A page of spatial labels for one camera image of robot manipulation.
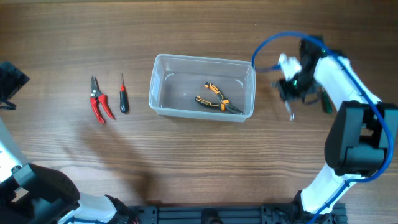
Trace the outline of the silver socket wrench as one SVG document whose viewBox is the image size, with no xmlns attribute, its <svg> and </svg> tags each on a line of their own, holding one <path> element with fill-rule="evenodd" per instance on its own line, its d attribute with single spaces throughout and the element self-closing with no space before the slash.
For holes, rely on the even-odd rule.
<svg viewBox="0 0 398 224">
<path fill-rule="evenodd" d="M 288 112 L 288 114 L 289 114 L 289 119 L 290 119 L 290 121 L 293 121 L 294 118 L 295 118 L 295 113 L 294 113 L 293 110 L 291 109 L 291 107 L 290 107 L 288 101 L 284 101 L 284 104 L 285 104 L 285 108 L 286 108 L 286 110 L 287 110 L 287 112 Z"/>
</svg>

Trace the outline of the green screwdriver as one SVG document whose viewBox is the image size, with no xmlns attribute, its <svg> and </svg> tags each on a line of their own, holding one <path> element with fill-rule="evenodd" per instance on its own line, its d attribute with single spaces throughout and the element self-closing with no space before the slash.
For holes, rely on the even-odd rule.
<svg viewBox="0 0 398 224">
<path fill-rule="evenodd" d="M 321 103 L 323 111 L 327 114 L 332 114 L 333 108 L 325 91 L 321 92 Z"/>
</svg>

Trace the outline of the orange black pliers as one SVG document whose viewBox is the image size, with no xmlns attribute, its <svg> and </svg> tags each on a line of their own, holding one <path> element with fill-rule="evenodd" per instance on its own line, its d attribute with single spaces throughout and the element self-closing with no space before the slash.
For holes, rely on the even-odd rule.
<svg viewBox="0 0 398 224">
<path fill-rule="evenodd" d="M 201 96 L 197 95 L 195 101 L 206 108 L 217 109 L 220 111 L 228 111 L 231 114 L 243 114 L 243 112 L 237 107 L 233 106 L 227 97 L 224 96 L 222 91 L 213 83 L 206 82 L 205 87 L 211 90 L 220 101 L 219 103 L 213 103 L 208 100 L 204 100 Z"/>
</svg>

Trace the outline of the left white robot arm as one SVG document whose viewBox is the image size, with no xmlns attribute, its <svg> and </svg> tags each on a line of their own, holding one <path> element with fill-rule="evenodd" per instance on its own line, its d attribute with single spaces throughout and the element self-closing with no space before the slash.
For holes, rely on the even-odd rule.
<svg viewBox="0 0 398 224">
<path fill-rule="evenodd" d="M 30 163 L 1 125 L 1 223 L 139 223 L 109 195 L 79 192 L 59 170 Z"/>
</svg>

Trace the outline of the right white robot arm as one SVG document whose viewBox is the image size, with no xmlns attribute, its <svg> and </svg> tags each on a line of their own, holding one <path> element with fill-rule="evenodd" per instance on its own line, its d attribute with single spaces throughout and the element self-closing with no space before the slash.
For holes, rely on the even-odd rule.
<svg viewBox="0 0 398 224">
<path fill-rule="evenodd" d="M 371 93 L 342 52 L 319 37 L 303 35 L 299 58 L 280 54 L 275 83 L 284 102 L 325 91 L 337 114 L 325 141 L 325 165 L 298 194 L 303 212 L 330 213 L 353 185 L 371 182 L 391 163 L 397 134 L 397 106 Z"/>
</svg>

